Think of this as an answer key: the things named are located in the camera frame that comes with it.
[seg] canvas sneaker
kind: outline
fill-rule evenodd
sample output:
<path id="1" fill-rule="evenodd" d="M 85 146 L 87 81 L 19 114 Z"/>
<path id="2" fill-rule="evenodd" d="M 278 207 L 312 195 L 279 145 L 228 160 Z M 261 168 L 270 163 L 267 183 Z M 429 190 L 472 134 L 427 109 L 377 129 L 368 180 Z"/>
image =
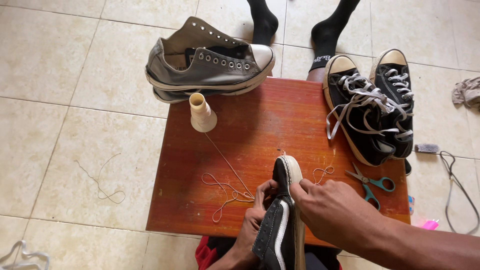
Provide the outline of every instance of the canvas sneaker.
<path id="1" fill-rule="evenodd" d="M 278 182 L 278 193 L 265 213 L 252 247 L 252 252 L 269 270 L 305 270 L 305 224 L 289 191 L 290 184 L 302 178 L 292 156 L 276 159 L 272 179 Z"/>
<path id="2" fill-rule="evenodd" d="M 404 159 L 413 148 L 413 93 L 407 60 L 397 49 L 388 49 L 372 66 L 370 79 L 383 94 L 400 106 L 382 117 L 382 128 L 397 128 L 396 133 L 385 134 L 385 140 L 395 146 L 393 158 Z"/>
<path id="3" fill-rule="evenodd" d="M 369 79 L 362 77 L 348 56 L 336 55 L 328 61 L 323 88 L 332 110 L 327 116 L 329 139 L 342 127 L 355 157 L 369 166 L 379 166 L 395 153 L 395 146 L 385 141 L 383 133 L 398 129 L 382 129 L 380 118 L 398 106 L 389 102 Z M 330 134 L 332 114 L 337 123 Z"/>
<path id="4" fill-rule="evenodd" d="M 203 95 L 246 93 L 264 81 L 274 64 L 270 47 L 234 39 L 190 17 L 172 36 L 157 41 L 145 74 L 155 96 L 174 103 L 188 99 L 192 91 Z"/>

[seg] scissors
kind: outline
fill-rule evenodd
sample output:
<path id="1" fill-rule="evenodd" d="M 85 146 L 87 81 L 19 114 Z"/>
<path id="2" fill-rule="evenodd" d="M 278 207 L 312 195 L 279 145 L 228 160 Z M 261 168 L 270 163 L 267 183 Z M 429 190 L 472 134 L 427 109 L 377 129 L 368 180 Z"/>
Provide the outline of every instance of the scissors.
<path id="1" fill-rule="evenodd" d="M 380 203 L 378 202 L 377 198 L 375 198 L 372 191 L 370 190 L 370 188 L 366 184 L 368 182 L 370 182 L 370 183 L 374 184 L 375 186 L 377 186 L 377 187 L 379 187 L 379 188 L 381 188 L 385 191 L 392 192 L 392 191 L 395 190 L 395 183 L 393 182 L 392 179 L 390 179 L 388 177 L 382 177 L 382 178 L 380 178 L 380 180 L 374 180 L 374 179 L 371 179 L 371 178 L 367 178 L 367 177 L 363 176 L 363 174 L 357 168 L 355 163 L 353 163 L 353 167 L 355 167 L 355 170 L 357 171 L 357 173 L 353 173 L 353 172 L 350 172 L 350 171 L 347 171 L 347 170 L 345 170 L 345 171 L 350 173 L 351 175 L 355 176 L 355 178 L 357 178 L 358 180 L 362 181 L 362 183 L 363 183 L 362 186 L 363 186 L 363 189 L 365 190 L 365 193 L 366 193 L 365 200 L 368 201 L 369 199 L 373 199 L 373 201 L 378 205 L 377 210 L 380 211 Z M 390 182 L 390 185 L 392 186 L 392 188 L 391 189 L 386 188 L 384 186 L 384 181 Z"/>

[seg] man's right hand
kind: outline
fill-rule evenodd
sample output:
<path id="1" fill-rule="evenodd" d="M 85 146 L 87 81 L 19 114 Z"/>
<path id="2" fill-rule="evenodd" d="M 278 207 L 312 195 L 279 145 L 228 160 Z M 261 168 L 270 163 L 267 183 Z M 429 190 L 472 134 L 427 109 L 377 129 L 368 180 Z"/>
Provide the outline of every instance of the man's right hand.
<path id="1" fill-rule="evenodd" d="M 384 217 L 344 182 L 328 180 L 323 186 L 307 179 L 290 185 L 290 195 L 301 219 L 313 235 L 340 248 L 352 250 L 365 237 L 382 228 Z"/>

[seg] gray cable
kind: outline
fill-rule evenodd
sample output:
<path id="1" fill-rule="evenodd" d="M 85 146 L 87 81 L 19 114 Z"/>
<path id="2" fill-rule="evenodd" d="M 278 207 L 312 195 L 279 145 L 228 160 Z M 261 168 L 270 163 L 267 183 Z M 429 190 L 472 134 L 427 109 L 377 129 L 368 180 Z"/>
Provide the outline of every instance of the gray cable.
<path id="1" fill-rule="evenodd" d="M 446 153 L 448 156 L 450 156 L 451 158 L 453 158 L 453 161 L 451 164 L 448 164 L 448 162 L 446 161 L 446 159 L 444 158 L 444 155 L 443 153 Z M 454 233 L 456 233 L 455 229 L 453 228 L 452 224 L 450 223 L 450 219 L 448 218 L 448 206 L 450 205 L 450 197 L 452 195 L 452 187 L 453 187 L 453 183 L 455 183 L 463 192 L 463 194 L 465 194 L 465 197 L 467 197 L 468 201 L 470 202 L 470 204 L 472 205 L 473 207 L 473 210 L 475 211 L 475 215 L 477 215 L 477 225 L 475 226 L 475 228 L 473 228 L 471 231 L 469 231 L 468 233 L 466 234 L 473 234 L 475 233 L 479 226 L 480 226 L 480 216 L 479 216 L 479 213 L 477 211 L 477 208 L 475 207 L 475 205 L 473 204 L 472 200 L 470 199 L 470 197 L 468 196 L 467 192 L 465 191 L 465 189 L 463 188 L 462 184 L 458 181 L 458 179 L 456 178 L 455 174 L 452 172 L 452 167 L 453 167 L 453 164 L 455 163 L 455 157 L 448 153 L 447 151 L 440 151 L 440 157 L 442 158 L 442 161 L 444 162 L 444 165 L 445 165 L 445 168 L 447 169 L 448 171 L 448 175 L 449 175 L 449 178 L 450 178 L 450 191 L 448 192 L 448 200 L 447 200 L 447 204 L 445 206 L 445 216 L 447 217 L 447 221 L 448 221 L 448 225 L 450 226 L 450 229 L 452 229 L 452 231 Z"/>

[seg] white toe cap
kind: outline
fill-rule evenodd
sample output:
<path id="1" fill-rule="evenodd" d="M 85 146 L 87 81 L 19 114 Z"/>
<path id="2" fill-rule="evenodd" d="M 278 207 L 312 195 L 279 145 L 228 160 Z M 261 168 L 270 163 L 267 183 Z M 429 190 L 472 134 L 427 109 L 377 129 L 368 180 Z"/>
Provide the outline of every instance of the white toe cap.
<path id="1" fill-rule="evenodd" d="M 253 57 L 260 69 L 265 69 L 273 58 L 273 50 L 269 46 L 260 44 L 250 44 Z"/>

